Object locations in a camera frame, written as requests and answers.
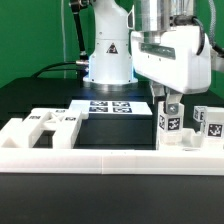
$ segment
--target green wall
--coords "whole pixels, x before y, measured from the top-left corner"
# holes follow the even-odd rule
[[[69,0],[65,4],[67,60],[78,59],[78,43]],[[116,0],[130,11],[132,0]],[[223,0],[217,6],[217,42],[224,47]],[[207,0],[197,0],[197,15],[209,29]],[[91,7],[81,12],[87,52],[94,50],[94,14]],[[1,0],[0,3],[0,87],[18,77],[30,76],[40,68],[63,61],[61,0]],[[211,90],[224,97],[224,75],[213,72]]]

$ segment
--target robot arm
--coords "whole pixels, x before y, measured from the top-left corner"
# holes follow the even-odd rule
[[[193,1],[134,0],[129,14],[134,68],[165,86],[168,114],[178,113],[182,94],[205,92],[211,83],[209,40],[200,22],[186,15],[190,6]]]

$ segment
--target warning label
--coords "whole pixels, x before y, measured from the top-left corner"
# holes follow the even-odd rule
[[[107,51],[108,54],[118,54],[117,48],[114,43],[110,45],[110,48]]]

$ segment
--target black surface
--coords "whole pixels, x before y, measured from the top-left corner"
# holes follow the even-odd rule
[[[223,224],[224,178],[0,175],[1,224]]]
[[[17,79],[0,89],[1,125],[33,107],[68,108],[84,95],[151,102],[145,87],[102,94],[73,80]],[[211,92],[182,101],[185,127],[195,105],[223,106]],[[0,223],[223,224],[223,189],[224,177],[216,176],[0,174]]]
[[[3,127],[12,117],[25,118],[35,107],[68,108],[73,99],[146,101],[149,105],[152,102],[146,83],[124,92],[103,92],[81,88],[77,80],[21,78],[0,89],[0,104],[4,105],[0,125]],[[151,149],[152,120],[146,115],[90,114],[89,119],[83,121],[75,148]]]

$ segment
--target white plastic casing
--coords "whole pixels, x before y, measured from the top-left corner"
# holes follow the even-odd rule
[[[132,57],[129,54],[127,12],[114,0],[92,3],[96,21],[95,51],[90,56],[89,75],[85,82],[124,85],[137,82],[133,78]]]
[[[210,45],[205,36],[202,53],[196,55],[200,45],[197,26],[178,26],[161,36],[160,46],[175,50],[176,59],[141,52],[141,33],[132,32],[132,56],[137,73],[184,94],[205,92],[211,84]]]

